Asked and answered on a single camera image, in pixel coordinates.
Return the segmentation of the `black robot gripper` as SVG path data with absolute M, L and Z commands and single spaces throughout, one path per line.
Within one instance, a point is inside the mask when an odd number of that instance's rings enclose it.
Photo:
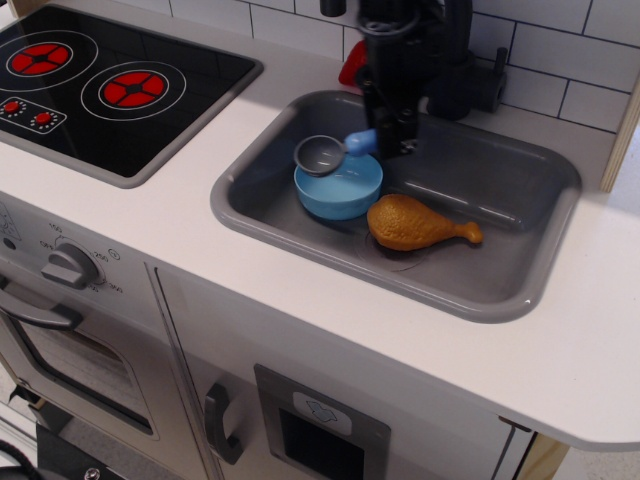
M 374 123 L 383 160 L 417 148 L 419 101 L 429 114 L 448 119 L 450 28 L 445 24 L 361 24 L 365 63 L 355 81 L 364 94 L 366 118 Z

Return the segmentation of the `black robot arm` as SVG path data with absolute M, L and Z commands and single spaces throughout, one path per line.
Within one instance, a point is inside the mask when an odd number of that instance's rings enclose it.
M 355 81 L 377 155 L 410 154 L 417 145 L 419 101 L 444 68 L 444 10 L 437 1 L 362 1 L 357 20 L 366 62 Z

